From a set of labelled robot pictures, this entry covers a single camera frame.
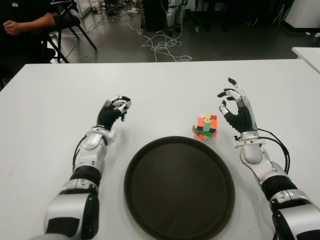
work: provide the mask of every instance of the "rubik's cube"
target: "rubik's cube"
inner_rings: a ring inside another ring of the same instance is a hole
[[[194,133],[204,141],[217,135],[217,116],[210,114],[200,114],[198,122],[192,127]]]

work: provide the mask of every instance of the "white desk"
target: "white desk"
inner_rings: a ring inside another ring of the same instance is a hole
[[[320,74],[320,47],[293,47],[292,51]]]
[[[232,218],[215,240],[270,240],[268,202],[233,148],[236,135],[222,118],[216,97],[241,83],[260,128],[274,132],[291,155],[289,176],[320,206],[320,75],[301,59],[128,64],[27,65],[0,92],[1,239],[40,234],[47,207],[72,173],[74,149],[96,123],[106,99],[132,98],[125,122],[117,122],[100,184],[96,240],[151,240],[128,213],[124,177],[134,154],[152,140],[193,137],[199,113],[218,115],[218,135],[206,141],[225,161],[236,199]],[[284,166],[281,149],[265,146]]]

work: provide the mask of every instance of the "green cube tile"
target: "green cube tile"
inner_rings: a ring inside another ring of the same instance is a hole
[[[210,123],[204,123],[204,126],[203,126],[204,128],[210,128]]]
[[[196,133],[199,133],[199,134],[203,134],[207,137],[212,137],[213,133],[212,132],[209,132],[209,131],[201,131],[201,130],[195,130]]]

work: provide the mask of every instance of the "robot forearm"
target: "robot forearm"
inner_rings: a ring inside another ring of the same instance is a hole
[[[262,147],[264,140],[259,137],[250,102],[239,84],[229,78],[234,89],[225,88],[218,97],[228,96],[236,101],[238,114],[232,114],[223,101],[219,109],[227,122],[240,137],[235,147],[241,147],[240,159],[254,174],[273,213],[272,220],[279,240],[320,239],[320,210],[307,195],[299,190],[286,172],[270,161]]]
[[[111,130],[117,118],[125,118],[130,99],[117,96],[102,107],[97,126],[80,141],[73,158],[72,175],[50,204],[44,220],[45,235],[33,240],[88,240],[99,228],[99,186],[105,168],[107,145],[113,143]]]

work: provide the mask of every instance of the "person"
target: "person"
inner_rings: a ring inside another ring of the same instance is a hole
[[[54,26],[47,0],[0,0],[0,80],[43,63],[41,40],[31,32]]]

